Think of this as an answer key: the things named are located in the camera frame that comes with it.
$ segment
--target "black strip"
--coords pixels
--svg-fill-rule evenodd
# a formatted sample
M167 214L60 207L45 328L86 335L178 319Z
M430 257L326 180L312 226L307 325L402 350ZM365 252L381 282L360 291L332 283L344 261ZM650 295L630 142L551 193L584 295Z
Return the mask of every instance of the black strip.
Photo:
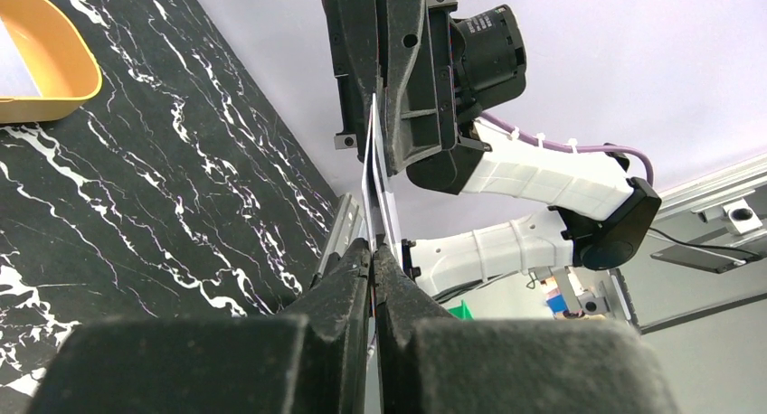
M738 299L733 302L722 304L720 306L714 306L711 308L707 308L705 310L699 310L697 312L693 312L688 315L675 317L674 319L669 319L666 322L662 322L660 324L643 326L639 330L641 331L642 335L652 334L652 333L655 333L656 331L673 328L678 325L686 324L688 322L693 322L698 319L703 319L704 317L716 315L718 313L726 312L728 310L733 310L738 307L748 306L749 304L757 303L759 301L763 301L764 299L767 299L767 292L763 294L755 295L755 296L749 296L743 299Z

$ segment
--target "orange container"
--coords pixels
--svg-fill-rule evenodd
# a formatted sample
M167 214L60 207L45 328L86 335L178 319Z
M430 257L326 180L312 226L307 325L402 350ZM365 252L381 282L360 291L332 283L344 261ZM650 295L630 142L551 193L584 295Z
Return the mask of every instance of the orange container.
M71 21L50 1L0 0L0 19L41 93L39 97L0 93L0 123L64 118L99 93L96 59Z

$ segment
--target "yellow tray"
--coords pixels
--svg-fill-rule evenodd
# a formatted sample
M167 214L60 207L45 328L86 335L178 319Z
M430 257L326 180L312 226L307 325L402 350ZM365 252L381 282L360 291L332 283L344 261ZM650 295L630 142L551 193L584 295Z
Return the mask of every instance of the yellow tray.
M71 21L48 0L0 0L11 34L40 97L0 93L0 123L43 122L70 115L101 90L101 71Z

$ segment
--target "screw hole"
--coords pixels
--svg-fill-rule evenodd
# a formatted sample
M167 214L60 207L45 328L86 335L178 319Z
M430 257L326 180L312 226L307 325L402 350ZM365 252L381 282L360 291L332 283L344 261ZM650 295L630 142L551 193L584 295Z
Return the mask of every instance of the screw hole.
M405 45L405 48L412 48L418 44L418 36L415 34L408 34L402 38L402 44Z

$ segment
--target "green object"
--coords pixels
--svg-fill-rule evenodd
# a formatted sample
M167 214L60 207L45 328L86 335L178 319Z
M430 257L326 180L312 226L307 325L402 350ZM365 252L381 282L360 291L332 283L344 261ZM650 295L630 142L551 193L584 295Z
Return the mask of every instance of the green object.
M451 312L458 319L465 319L465 320L473 319L473 317L471 317L471 312L469 311L469 308L466 307L466 301L462 299L460 300L460 306L449 308L448 311Z

